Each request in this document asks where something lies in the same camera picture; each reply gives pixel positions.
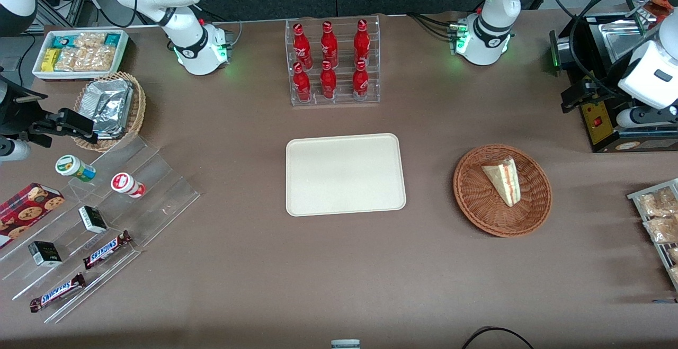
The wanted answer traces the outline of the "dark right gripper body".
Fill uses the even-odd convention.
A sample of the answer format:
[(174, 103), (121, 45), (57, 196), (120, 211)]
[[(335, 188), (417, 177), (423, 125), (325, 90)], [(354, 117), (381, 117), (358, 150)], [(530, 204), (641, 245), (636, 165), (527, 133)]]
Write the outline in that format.
[(4, 76), (1, 79), (2, 84), (5, 84), (1, 104), (1, 134), (12, 136), (27, 132), (47, 114), (39, 101), (48, 96), (12, 83)]

